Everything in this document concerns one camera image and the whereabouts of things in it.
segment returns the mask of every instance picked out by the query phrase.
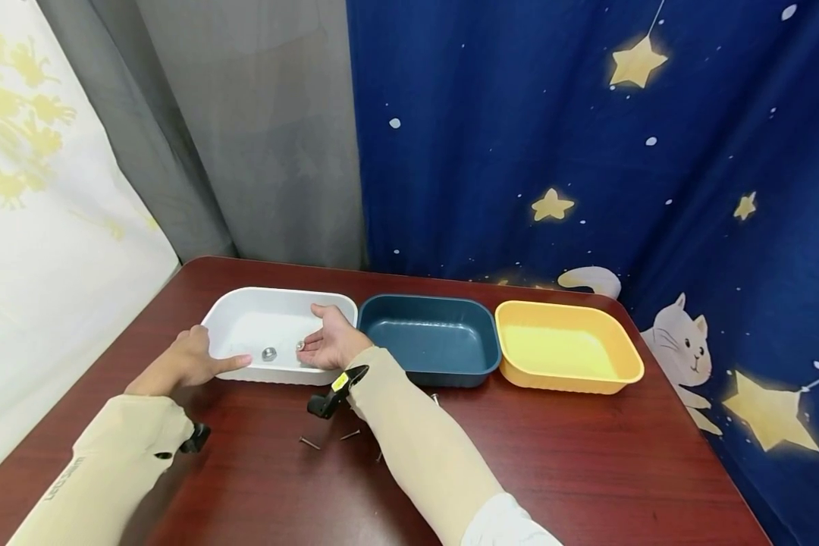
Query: fabric backdrop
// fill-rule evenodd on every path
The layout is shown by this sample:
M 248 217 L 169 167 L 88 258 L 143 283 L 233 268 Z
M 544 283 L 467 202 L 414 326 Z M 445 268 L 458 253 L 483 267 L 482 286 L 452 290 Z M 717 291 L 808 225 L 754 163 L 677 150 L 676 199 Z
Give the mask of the fabric backdrop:
M 40 4 L 182 261 L 362 266 L 343 0 Z
M 372 268 L 621 294 L 772 539 L 819 545 L 819 1 L 348 11 Z
M 176 265 L 36 2 L 0 0 L 0 462 Z

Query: wooden table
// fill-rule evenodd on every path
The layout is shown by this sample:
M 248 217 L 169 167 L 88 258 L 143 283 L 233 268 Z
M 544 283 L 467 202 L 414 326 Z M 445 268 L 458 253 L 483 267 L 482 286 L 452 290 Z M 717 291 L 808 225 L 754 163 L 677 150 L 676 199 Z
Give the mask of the wooden table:
M 247 286 L 478 300 L 583 303 L 604 297 L 202 258 L 182 268 L 0 466 L 0 544 L 63 469 L 107 398 L 200 322 L 222 294 Z M 495 373 L 479 389 L 439 390 L 504 487 L 568 546 L 768 544 L 741 495 L 645 345 L 646 375 L 616 396 L 523 390 Z M 341 410 L 306 413 L 311 387 L 211 381 L 181 402 L 212 427 L 203 453 L 177 458 L 146 497 L 125 544 L 437 544 L 394 484 L 362 423 Z M 305 435 L 322 452 L 298 442 Z

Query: beige arm sleeve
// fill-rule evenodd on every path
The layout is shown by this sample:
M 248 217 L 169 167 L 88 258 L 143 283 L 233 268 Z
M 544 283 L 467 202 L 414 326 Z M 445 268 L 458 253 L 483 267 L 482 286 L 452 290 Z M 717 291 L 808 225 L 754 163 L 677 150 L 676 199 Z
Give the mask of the beige arm sleeve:
M 167 397 L 111 398 L 73 446 L 73 458 L 8 542 L 118 544 L 129 518 L 193 432 Z M 159 459 L 156 453 L 169 453 Z
M 447 546 L 461 544 L 486 501 L 503 493 L 471 439 L 448 413 L 410 383 L 380 347 L 360 353 L 368 364 L 350 402 L 379 441 L 394 481 Z

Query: gray curtain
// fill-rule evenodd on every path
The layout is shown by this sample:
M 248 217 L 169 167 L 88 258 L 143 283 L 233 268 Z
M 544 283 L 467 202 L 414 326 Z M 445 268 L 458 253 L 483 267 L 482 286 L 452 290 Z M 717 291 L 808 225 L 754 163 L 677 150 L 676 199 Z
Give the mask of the gray curtain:
M 40 0 L 182 261 L 360 268 L 345 0 Z

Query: plastic tray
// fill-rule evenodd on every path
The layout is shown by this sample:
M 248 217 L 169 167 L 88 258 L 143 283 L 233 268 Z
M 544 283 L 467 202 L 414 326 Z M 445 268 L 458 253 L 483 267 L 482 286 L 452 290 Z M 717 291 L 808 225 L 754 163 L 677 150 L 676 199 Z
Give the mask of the plastic tray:
M 382 294 L 364 302 L 358 328 L 421 386 L 477 387 L 501 362 L 494 317 L 476 301 Z
M 599 309 L 504 301 L 494 312 L 500 370 L 520 387 L 615 394 L 643 378 L 643 359 L 616 318 Z
M 297 359 L 298 341 L 322 327 L 322 319 L 310 311 L 313 303 L 336 305 L 352 326 L 358 308 L 339 293 L 306 292 L 279 288 L 239 288 L 216 301 L 203 326 L 209 328 L 209 354 L 225 358 L 249 353 L 248 368 L 220 374 L 219 378 L 304 385 L 327 385 L 339 372 L 323 372 L 303 366 Z M 266 347 L 276 349 L 276 358 L 265 362 Z

